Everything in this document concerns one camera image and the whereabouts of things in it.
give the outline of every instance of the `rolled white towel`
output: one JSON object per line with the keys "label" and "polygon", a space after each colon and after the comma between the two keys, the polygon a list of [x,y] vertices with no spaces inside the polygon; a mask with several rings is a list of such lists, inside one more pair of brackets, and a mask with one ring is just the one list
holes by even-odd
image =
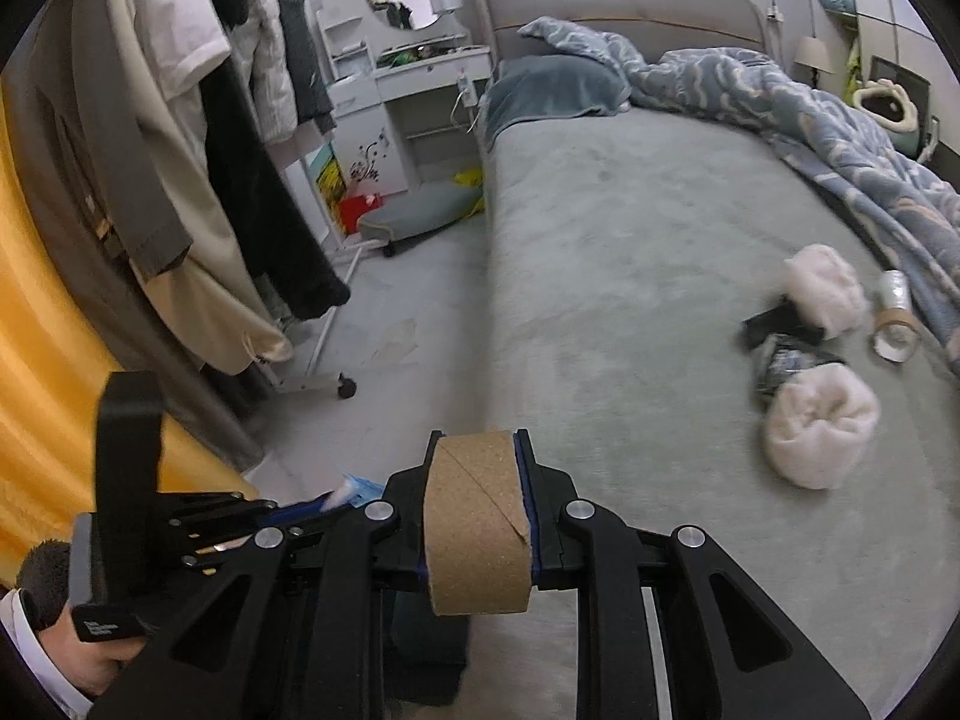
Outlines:
{"label": "rolled white towel", "polygon": [[834,490],[863,457],[880,401],[846,365],[802,370],[774,397],[764,428],[767,456],[795,485]]}
{"label": "rolled white towel", "polygon": [[827,338],[860,324],[867,298],[853,266],[834,248],[809,245],[784,264],[786,293],[805,322],[823,327]]}

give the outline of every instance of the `curtain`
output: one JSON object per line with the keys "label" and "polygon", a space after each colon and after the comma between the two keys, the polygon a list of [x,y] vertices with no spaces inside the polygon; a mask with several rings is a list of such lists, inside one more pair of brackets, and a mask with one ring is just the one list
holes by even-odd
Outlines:
{"label": "curtain", "polygon": [[[35,543],[93,508],[97,401],[119,365],[70,300],[37,236],[0,100],[0,584]],[[164,420],[162,490],[256,491]]]}

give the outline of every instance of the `silver screw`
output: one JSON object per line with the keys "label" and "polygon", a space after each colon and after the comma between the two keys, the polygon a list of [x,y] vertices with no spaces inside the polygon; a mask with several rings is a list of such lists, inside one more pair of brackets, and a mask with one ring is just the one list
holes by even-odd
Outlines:
{"label": "silver screw", "polygon": [[566,505],[566,513],[574,519],[590,519],[596,514],[593,504],[589,501],[576,500],[570,501]]}
{"label": "silver screw", "polygon": [[707,541],[707,536],[700,528],[694,528],[692,525],[688,525],[677,531],[677,541],[680,541],[685,547],[696,549],[704,545]]}
{"label": "silver screw", "polygon": [[283,531],[280,528],[261,528],[253,537],[253,543],[261,549],[272,549],[283,543]]}
{"label": "silver screw", "polygon": [[373,503],[367,504],[366,509],[364,509],[364,514],[367,515],[367,519],[373,519],[374,522],[382,522],[385,519],[390,519],[394,515],[394,507],[386,501],[373,501]]}

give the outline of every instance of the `headboard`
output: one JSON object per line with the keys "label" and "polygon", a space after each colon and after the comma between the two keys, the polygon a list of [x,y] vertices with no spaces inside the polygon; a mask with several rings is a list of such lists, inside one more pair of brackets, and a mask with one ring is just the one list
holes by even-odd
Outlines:
{"label": "headboard", "polygon": [[749,0],[469,0],[458,18],[491,47],[493,64],[551,53],[546,42],[517,35],[537,16],[619,32],[656,62],[674,49],[736,46],[767,52],[764,21]]}

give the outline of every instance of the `person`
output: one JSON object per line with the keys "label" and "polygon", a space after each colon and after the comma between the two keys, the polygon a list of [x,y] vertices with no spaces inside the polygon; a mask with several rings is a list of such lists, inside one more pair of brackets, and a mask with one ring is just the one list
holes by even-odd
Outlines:
{"label": "person", "polygon": [[70,718],[83,720],[144,638],[80,641],[67,603],[70,545],[43,541],[27,553],[17,589],[0,599],[0,623],[27,668]]}

